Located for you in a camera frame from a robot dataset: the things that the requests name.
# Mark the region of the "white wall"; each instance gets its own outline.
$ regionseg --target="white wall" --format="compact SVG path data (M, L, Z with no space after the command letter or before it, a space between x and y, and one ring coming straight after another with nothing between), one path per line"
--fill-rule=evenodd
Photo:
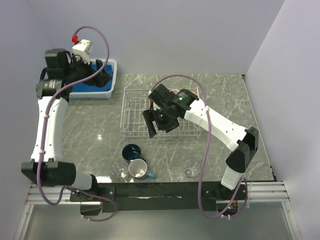
M51 45L26 2L0 3L0 238L10 240L30 186L21 163L30 160L36 141L35 87Z
M284 0L27 0L50 41L94 25L122 73L245 74ZM97 35L93 57L104 57Z
M245 77L303 239L320 238L320 1L286 0Z

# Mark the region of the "metal wire rack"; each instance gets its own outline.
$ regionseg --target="metal wire rack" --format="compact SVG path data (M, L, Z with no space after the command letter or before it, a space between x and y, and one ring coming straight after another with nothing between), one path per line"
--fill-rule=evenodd
M189 89L199 95L198 88ZM122 111L120 129L124 139L126 138L149 138L147 124L145 123L142 112L150 108L150 100L148 99L148 89L126 89L123 91ZM180 126L166 133L157 130L155 138L163 137L199 137L202 128L193 122L178 118Z

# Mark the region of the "gray marble surface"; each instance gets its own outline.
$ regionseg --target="gray marble surface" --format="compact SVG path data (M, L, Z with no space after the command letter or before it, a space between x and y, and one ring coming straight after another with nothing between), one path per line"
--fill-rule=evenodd
M239 74L193 74L207 90L208 105L231 121L249 128L257 127L242 76ZM155 179L144 182L188 182L198 181L199 176L186 178L182 163L187 159L203 161L208 133L201 136L169 138L127 138L120 131L124 87L128 89L150 89L165 75L121 74L117 76L111 99L71 100L63 125L63 156L65 161L75 164L77 170L94 174L99 182L116 182L110 174L113 162L123 161L122 149L134 143L141 147L148 170ZM167 88L196 88L192 81L174 77L163 82ZM226 169L225 160L230 151L215 137L211 145L204 171L204 181L220 181ZM259 150L246 173L249 181L273 180L272 169L262 139ZM139 180L128 178L127 182Z

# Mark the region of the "red connector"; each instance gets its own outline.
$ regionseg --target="red connector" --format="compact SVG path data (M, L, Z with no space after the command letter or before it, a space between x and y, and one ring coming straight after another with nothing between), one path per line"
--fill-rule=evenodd
M78 41L78 36L72 35L71 41L74 43L74 45L76 45L77 43L79 43L79 41Z

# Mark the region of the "robotic arm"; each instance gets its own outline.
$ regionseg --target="robotic arm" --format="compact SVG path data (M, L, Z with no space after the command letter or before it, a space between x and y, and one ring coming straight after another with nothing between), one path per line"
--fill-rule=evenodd
M168 133L179 126L178 117L193 122L208 131L206 115L208 111L211 118L211 134L231 151L226 159L227 168L221 184L233 190L258 150L258 130L254 127L247 129L228 120L205 106L197 95L187 89L182 89L175 94L160 84L149 93L149 99L153 101L153 107L145 110L143 117L148 126L150 138L157 134L153 121L159 130Z
M73 48L73 54L62 48L55 48L45 52L47 67L42 70L40 81L36 86L36 95L39 106L39 123L36 142L29 162L21 165L22 173L33 183L36 183L37 166L45 119L45 111L52 96L64 86L92 75L95 71L90 62L92 44L88 40L78 42ZM102 66L96 60L97 69ZM89 81L86 85L103 87L112 77L104 70ZM64 162L62 154L63 121L69 102L72 87L63 91L53 102L50 108L48 126L45 139L45 154L41 165L41 184L47 187L70 186L88 192L96 192L98 183L93 175L76 171L73 163Z

